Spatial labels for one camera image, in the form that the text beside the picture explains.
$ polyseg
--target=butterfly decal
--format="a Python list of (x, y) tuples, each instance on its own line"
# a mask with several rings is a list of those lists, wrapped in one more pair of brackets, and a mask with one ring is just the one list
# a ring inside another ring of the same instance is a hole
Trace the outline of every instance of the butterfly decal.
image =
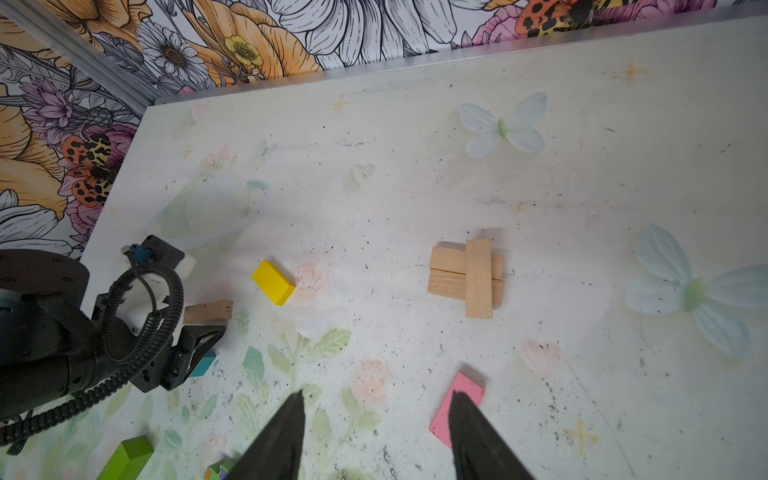
[(93, 134), (85, 138), (67, 137), (61, 144), (64, 157), (77, 165), (67, 175), (75, 178), (72, 195), (86, 207), (104, 205), (114, 183), (114, 172), (109, 168), (111, 142), (105, 134)]
[(521, 101), (506, 118), (496, 118), (474, 104), (462, 104), (458, 112), (464, 128), (476, 134), (467, 143), (470, 158), (487, 157), (496, 151), (502, 139), (527, 154), (544, 150), (544, 138), (534, 129), (547, 112), (547, 94), (544, 92)]
[(647, 315), (690, 312), (710, 343), (729, 356), (746, 353), (750, 332), (728, 306), (768, 307), (768, 265), (732, 270), (710, 281), (694, 278), (677, 240), (652, 223), (645, 227), (634, 252), (656, 278), (629, 282), (629, 308)]

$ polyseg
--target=pink block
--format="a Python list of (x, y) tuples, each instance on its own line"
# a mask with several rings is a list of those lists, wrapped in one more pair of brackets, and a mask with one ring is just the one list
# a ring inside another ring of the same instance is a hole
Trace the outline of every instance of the pink block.
[(456, 380), (451, 384), (451, 389), (448, 391), (448, 395), (442, 400), (440, 409), (437, 411), (435, 419), (432, 420), (432, 424), (429, 426), (429, 431), (432, 432), (440, 442), (445, 443), (449, 449), (451, 448), (451, 431), (448, 427), (448, 413), (451, 409), (453, 392), (466, 393), (475, 405), (480, 405), (482, 398), (485, 396), (485, 390), (466, 376), (461, 373), (456, 376)]

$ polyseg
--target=green block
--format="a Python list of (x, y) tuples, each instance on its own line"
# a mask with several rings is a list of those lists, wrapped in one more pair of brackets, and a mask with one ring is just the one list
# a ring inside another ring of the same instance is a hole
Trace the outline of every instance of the green block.
[(101, 470), (97, 480), (136, 480), (152, 456), (147, 437), (123, 440)]

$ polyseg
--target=white daisy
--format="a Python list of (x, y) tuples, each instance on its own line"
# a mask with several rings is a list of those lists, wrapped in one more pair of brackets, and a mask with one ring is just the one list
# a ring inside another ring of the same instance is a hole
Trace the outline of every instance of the white daisy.
[(280, 26), (306, 32), (306, 50), (323, 69), (429, 51), (456, 33), (449, 0), (273, 0)]
[(169, 76), (192, 84), (198, 89), (204, 88), (210, 80), (203, 59), (175, 31), (144, 19), (136, 33), (144, 55)]

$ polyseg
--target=floral wallpaper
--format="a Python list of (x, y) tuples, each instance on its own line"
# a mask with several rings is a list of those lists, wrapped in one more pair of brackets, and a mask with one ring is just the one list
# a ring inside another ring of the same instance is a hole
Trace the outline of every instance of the floral wallpaper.
[(717, 2), (38, 1), (161, 95), (690, 12)]
[(79, 258), (139, 120), (0, 17), (0, 250)]

